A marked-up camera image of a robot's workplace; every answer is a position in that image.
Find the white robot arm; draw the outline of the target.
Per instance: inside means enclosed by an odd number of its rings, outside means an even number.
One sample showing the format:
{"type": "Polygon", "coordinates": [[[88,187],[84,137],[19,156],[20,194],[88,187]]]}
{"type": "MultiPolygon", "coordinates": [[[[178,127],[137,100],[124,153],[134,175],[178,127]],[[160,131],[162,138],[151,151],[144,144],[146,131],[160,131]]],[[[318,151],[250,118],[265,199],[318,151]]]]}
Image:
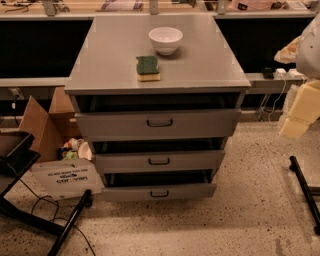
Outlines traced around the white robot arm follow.
{"type": "Polygon", "coordinates": [[[274,56],[280,63],[295,63],[307,81],[292,87],[285,100],[287,109],[279,122],[279,135],[287,139],[300,138],[320,117],[320,13],[302,34],[274,56]]]}

